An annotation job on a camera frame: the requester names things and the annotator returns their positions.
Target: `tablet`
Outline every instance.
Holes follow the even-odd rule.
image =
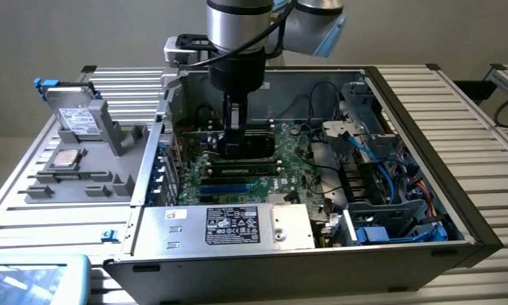
[[[89,295],[85,255],[0,254],[0,305],[81,305]]]

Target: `blue drive bracket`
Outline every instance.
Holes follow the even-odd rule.
[[[55,86],[58,86],[58,84],[59,84],[59,80],[57,80],[57,79],[47,79],[42,83],[41,83],[41,78],[33,79],[33,87],[34,87],[37,93],[39,93],[39,98],[42,99],[43,102],[47,102],[47,98],[45,97],[45,94],[43,94],[41,88],[42,87],[55,87]]]
[[[425,243],[428,241],[446,241],[448,234],[441,222],[436,223],[430,231],[414,237],[389,238],[385,227],[360,227],[356,230],[361,245],[378,245],[385,243]]]

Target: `motherboard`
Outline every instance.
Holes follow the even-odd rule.
[[[274,135],[273,157],[240,163],[221,159],[212,151],[204,151],[197,145],[198,133],[184,133],[186,139],[193,139],[189,142],[189,153],[196,156],[190,159],[192,163],[180,171],[182,191],[177,200],[178,205],[292,201],[306,205],[312,219],[326,219],[326,215],[320,212],[324,197],[320,195],[322,190],[316,181],[316,167],[302,161],[302,158],[309,158],[309,140],[304,137],[308,130],[301,124],[281,123],[269,132]],[[242,177],[213,178],[209,175],[209,168],[216,170],[220,164],[226,164],[226,167],[236,164],[236,168],[266,170],[272,173],[269,175],[257,173],[250,177],[241,175]]]

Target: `screw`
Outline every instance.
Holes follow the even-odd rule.
[[[365,131],[365,127],[364,127],[362,125],[357,124],[357,125],[356,125],[356,130],[357,130],[358,132],[364,132],[364,131]]]

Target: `white wall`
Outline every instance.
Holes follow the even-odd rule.
[[[0,0],[0,136],[37,134],[50,111],[31,79],[86,64],[162,65],[168,36],[205,32],[204,0]],[[480,78],[508,63],[508,0],[349,0],[333,56],[288,64],[424,64]]]

